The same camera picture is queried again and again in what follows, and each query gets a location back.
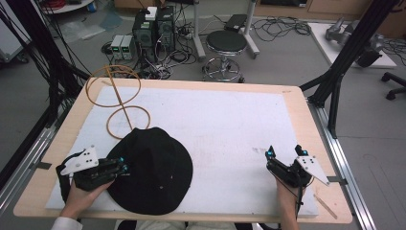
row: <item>power supply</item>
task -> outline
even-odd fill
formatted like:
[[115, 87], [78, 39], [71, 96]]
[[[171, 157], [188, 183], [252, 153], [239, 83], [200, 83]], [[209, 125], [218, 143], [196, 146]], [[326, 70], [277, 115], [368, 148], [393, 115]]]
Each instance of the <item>power supply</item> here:
[[120, 46], [123, 59], [133, 59], [135, 57], [135, 42], [132, 35], [125, 35]]
[[172, 52], [175, 50], [173, 13], [173, 6], [158, 9], [158, 15], [156, 18], [161, 47], [163, 47], [167, 52]]
[[123, 54], [121, 50], [121, 45], [123, 41], [123, 35], [115, 35], [113, 41], [111, 42], [111, 51], [113, 52], [114, 59], [123, 59]]

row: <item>hand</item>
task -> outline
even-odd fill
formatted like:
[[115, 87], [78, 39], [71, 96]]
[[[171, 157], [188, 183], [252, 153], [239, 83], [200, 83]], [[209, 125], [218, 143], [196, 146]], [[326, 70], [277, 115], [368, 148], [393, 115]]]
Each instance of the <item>hand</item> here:
[[80, 213], [89, 208], [95, 199], [112, 183], [113, 181], [103, 184], [91, 192], [86, 192], [77, 188], [75, 181], [72, 181], [68, 199], [66, 200], [65, 207], [60, 212], [60, 216], [70, 219], [77, 219]]
[[296, 221], [296, 203], [298, 188], [292, 188], [280, 179], [277, 180], [278, 202], [281, 213], [281, 226], [282, 229], [299, 229], [298, 222]]

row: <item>black stool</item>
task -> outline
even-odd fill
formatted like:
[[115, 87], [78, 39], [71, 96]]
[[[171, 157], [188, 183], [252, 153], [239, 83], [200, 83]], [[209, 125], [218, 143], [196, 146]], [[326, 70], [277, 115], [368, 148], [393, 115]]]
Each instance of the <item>black stool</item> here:
[[206, 76], [217, 81], [231, 81], [239, 77], [238, 82], [244, 83], [238, 64], [227, 58], [240, 55], [245, 50], [247, 41], [244, 36], [231, 31], [216, 31], [207, 36], [206, 44], [210, 51], [221, 57], [212, 58], [203, 66], [203, 81]]

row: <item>white sleeve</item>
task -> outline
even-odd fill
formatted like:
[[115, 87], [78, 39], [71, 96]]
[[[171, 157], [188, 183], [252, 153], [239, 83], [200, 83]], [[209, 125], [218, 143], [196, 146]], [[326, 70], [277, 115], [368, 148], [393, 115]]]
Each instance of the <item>white sleeve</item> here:
[[83, 225], [71, 218], [59, 217], [55, 220], [51, 230], [81, 230]]

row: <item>office chair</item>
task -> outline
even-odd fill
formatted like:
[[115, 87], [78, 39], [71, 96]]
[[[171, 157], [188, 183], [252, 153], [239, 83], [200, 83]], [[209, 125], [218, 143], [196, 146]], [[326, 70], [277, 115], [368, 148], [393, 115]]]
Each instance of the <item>office chair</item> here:
[[220, 57], [210, 59], [202, 67], [203, 81], [207, 76], [217, 81], [232, 81], [239, 78], [239, 83], [245, 82], [245, 78], [239, 72], [239, 65], [227, 58], [240, 55], [247, 47], [247, 41], [242, 34], [232, 31], [212, 32], [206, 38], [206, 45]]
[[386, 72], [383, 76], [382, 76], [382, 81], [386, 82], [389, 80], [393, 80], [399, 84], [401, 84], [403, 87], [401, 88], [397, 88], [397, 89], [393, 89], [391, 91], [389, 91], [388, 95], [386, 96], [386, 99], [388, 100], [393, 100], [396, 98], [395, 94], [399, 94], [399, 93], [406, 93], [406, 80], [402, 79], [396, 75], [393, 75], [389, 72]]

